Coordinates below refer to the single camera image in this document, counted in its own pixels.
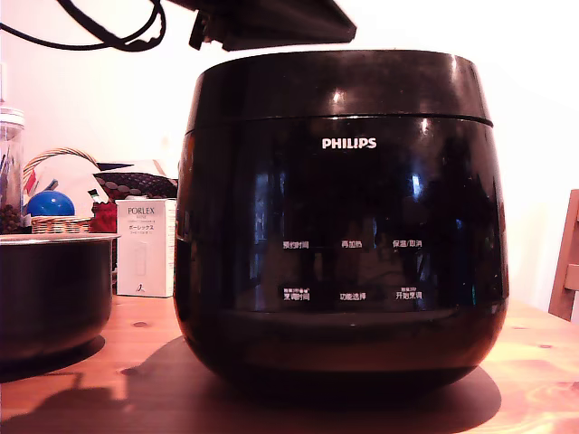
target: blue ball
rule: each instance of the blue ball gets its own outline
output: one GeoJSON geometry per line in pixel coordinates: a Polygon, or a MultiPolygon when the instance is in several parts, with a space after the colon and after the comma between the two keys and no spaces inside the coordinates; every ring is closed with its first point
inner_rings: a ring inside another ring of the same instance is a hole
{"type": "Polygon", "coordinates": [[[28,202],[27,211],[37,215],[74,215],[74,204],[66,194],[47,190],[33,196],[28,202]]]}

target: product box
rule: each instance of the product box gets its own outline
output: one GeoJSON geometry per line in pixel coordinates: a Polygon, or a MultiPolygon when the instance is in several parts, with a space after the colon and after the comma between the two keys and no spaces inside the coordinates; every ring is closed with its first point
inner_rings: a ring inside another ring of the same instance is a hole
{"type": "Polygon", "coordinates": [[[116,201],[117,294],[172,297],[176,200],[116,201]]]}

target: white wall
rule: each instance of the white wall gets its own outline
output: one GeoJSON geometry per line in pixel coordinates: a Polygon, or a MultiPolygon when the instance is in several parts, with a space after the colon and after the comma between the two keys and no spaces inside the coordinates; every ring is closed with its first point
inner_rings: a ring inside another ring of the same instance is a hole
{"type": "MultiPolygon", "coordinates": [[[[146,0],[75,3],[119,35],[136,30],[150,8],[146,0]]],[[[478,64],[496,125],[511,294],[546,310],[569,190],[579,188],[572,2],[338,3],[359,28],[351,47],[452,52],[478,64]]],[[[187,41],[195,15],[164,6],[166,39],[152,52],[59,52],[2,35],[9,98],[26,113],[27,157],[66,145],[102,161],[162,157],[176,167],[196,76],[251,52],[216,44],[194,51],[187,41]]],[[[49,0],[2,0],[2,20],[54,41],[93,42],[49,0]]]]}

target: black pot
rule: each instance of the black pot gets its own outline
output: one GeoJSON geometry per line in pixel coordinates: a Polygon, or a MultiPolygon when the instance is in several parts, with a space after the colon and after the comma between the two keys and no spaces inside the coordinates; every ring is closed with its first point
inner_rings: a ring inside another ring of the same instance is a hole
{"type": "Polygon", "coordinates": [[[57,354],[99,335],[112,306],[115,238],[0,237],[0,365],[57,354]]]}
{"type": "Polygon", "coordinates": [[[457,380],[495,343],[504,212],[471,62],[332,51],[217,65],[180,168],[176,312],[229,380],[411,390],[457,380]]]}

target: basket handle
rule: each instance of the basket handle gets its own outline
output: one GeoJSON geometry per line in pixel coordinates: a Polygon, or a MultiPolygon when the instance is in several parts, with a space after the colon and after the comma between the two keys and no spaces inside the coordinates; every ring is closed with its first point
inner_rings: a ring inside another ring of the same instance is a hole
{"type": "Polygon", "coordinates": [[[44,151],[32,160],[28,162],[28,164],[24,167],[23,170],[23,180],[24,185],[28,184],[28,179],[32,174],[34,168],[38,166],[42,161],[48,160],[52,156],[80,156],[86,160],[89,160],[91,163],[95,165],[95,167],[99,168],[97,164],[97,160],[95,160],[90,154],[86,152],[82,152],[79,149],[74,149],[73,147],[57,147],[55,149],[50,149],[48,151],[44,151]]]}

